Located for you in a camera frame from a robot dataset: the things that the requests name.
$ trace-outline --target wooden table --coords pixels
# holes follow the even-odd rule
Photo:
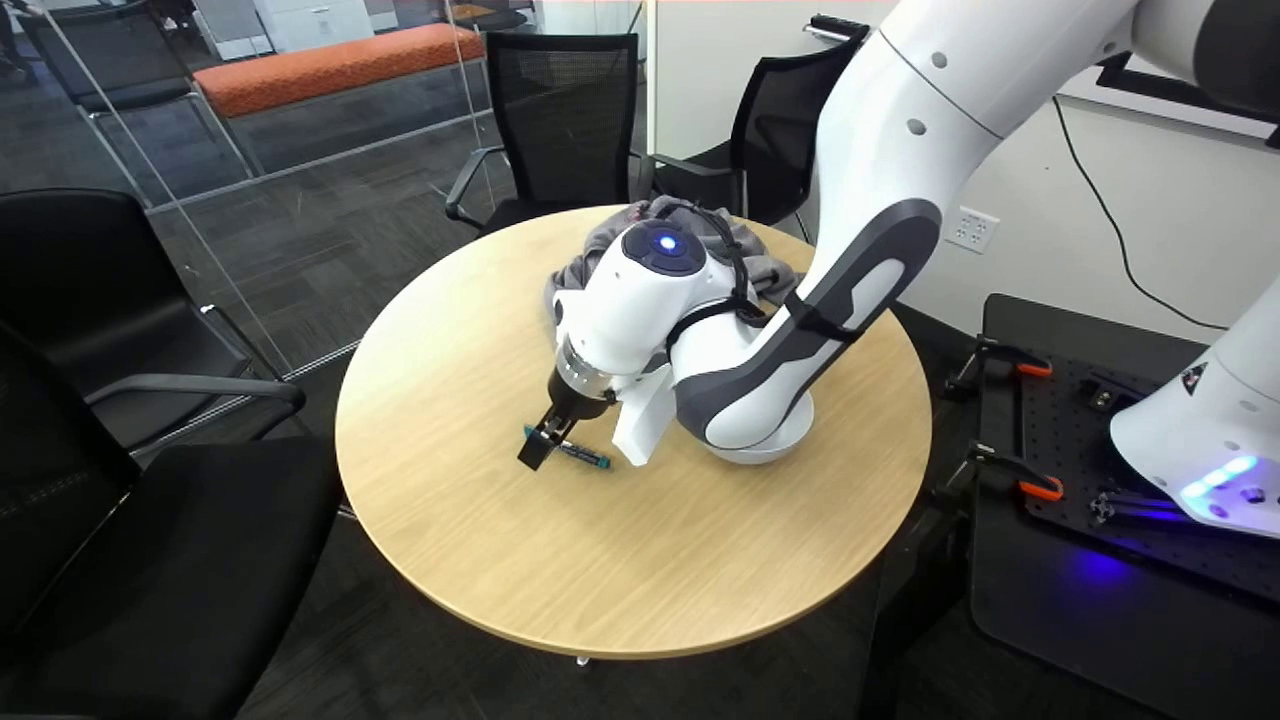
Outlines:
[[[815,386],[810,438],[737,467],[676,430],[646,467],[516,462],[547,410],[545,280],[613,209],[485,237],[414,275],[360,339],[336,458],[371,543],[459,620],[562,656],[658,662],[772,632],[857,581],[907,517],[930,410],[885,315]],[[806,244],[757,230],[790,269]],[[613,418],[571,433],[613,449]]]

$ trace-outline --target cable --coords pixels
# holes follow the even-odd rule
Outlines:
[[[1229,331],[1229,325],[1200,321],[1200,315],[1169,306],[1163,297],[1148,291],[1148,288],[1137,280],[1131,259],[1126,259],[1125,230],[1118,230],[1113,205],[1105,202],[1105,192],[1096,189],[1096,181],[1087,177],[1087,170],[1082,170],[1082,159],[1081,159],[1081,151],[1075,151],[1073,129],[1068,129],[1068,113],[1065,113],[1065,106],[1060,106],[1057,95],[1052,95],[1052,113],[1057,113],[1057,126],[1060,126],[1060,134],[1065,134],[1065,144],[1068,144],[1068,157],[1073,157],[1075,171],[1082,177],[1096,209],[1106,218],[1106,223],[1113,223],[1113,231],[1116,231],[1118,265],[1125,265],[1126,285],[1131,285],[1143,301],[1169,307],[1172,315],[1180,315],[1180,321],[1189,321],[1189,325],[1195,325],[1195,328]]]

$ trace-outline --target chair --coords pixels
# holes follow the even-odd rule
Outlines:
[[[650,192],[781,223],[806,202],[815,115],[861,35],[815,56],[765,56],[752,69],[730,138],[686,159],[650,157]]]
[[[489,35],[489,94],[501,147],[475,147],[444,195],[444,218],[475,231],[626,202],[635,126],[635,35]],[[463,192],[493,157],[506,157],[516,195],[489,222],[469,218]]]
[[[49,72],[75,106],[98,147],[125,171],[133,192],[141,192],[134,177],[121,159],[121,151],[98,134],[98,115],[158,109],[170,99],[188,99],[200,126],[222,141],[250,177],[250,159],[232,141],[232,134],[213,115],[193,72],[167,48],[148,4],[91,4],[91,9],[61,9],[61,11],[16,11],[31,48],[43,56]]]
[[[49,189],[0,195],[0,321],[50,355],[111,438],[148,458],[250,397],[298,410],[218,307],[194,307],[141,202]]]
[[[336,517],[327,449],[167,449],[150,467],[0,328],[0,717],[232,717]]]

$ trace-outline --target black table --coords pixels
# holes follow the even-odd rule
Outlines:
[[[990,297],[982,331],[1052,362],[1169,380],[1200,350]],[[979,438],[1015,454],[1015,387],[982,380]],[[969,603],[979,632],[1169,717],[1280,717],[1280,608],[1143,564],[979,493]]]

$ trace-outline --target white wall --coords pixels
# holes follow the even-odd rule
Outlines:
[[[725,141],[752,59],[810,48],[800,32],[810,11],[881,22],[889,9],[890,0],[656,0],[650,147],[681,157]],[[1280,151],[1092,106],[1065,109],[1137,275],[1204,321],[1239,315],[1280,271]],[[1169,336],[1216,336],[1126,288],[1116,237],[1049,109],[972,177],[959,205],[998,218],[996,241],[982,255],[940,244],[904,297],[913,307],[979,331],[982,297],[1011,291]]]

